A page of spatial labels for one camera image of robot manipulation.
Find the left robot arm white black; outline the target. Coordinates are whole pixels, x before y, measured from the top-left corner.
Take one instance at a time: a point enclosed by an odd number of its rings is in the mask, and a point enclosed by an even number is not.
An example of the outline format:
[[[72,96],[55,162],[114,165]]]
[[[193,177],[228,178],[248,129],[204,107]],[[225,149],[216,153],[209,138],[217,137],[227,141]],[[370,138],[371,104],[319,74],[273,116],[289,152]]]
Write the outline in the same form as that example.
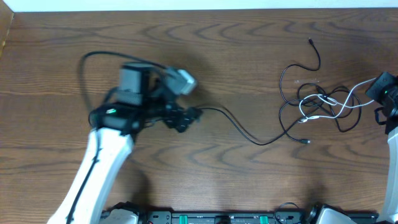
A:
[[[89,114],[92,127],[85,156],[67,196],[49,223],[140,223],[139,213],[126,205],[104,209],[136,136],[162,121],[179,133],[201,116],[201,110],[182,108],[181,95],[189,95],[197,80],[181,68],[150,63],[124,63],[119,85]]]

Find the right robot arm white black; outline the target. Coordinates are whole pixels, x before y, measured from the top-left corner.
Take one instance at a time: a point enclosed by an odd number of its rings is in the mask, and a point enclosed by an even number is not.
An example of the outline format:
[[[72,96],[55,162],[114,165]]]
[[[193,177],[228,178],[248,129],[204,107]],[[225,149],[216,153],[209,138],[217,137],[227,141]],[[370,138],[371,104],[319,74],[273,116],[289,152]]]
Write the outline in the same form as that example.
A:
[[[379,103],[375,120],[384,125],[389,146],[389,171],[386,195],[378,222],[397,223],[397,77],[382,72],[366,90],[366,95]]]

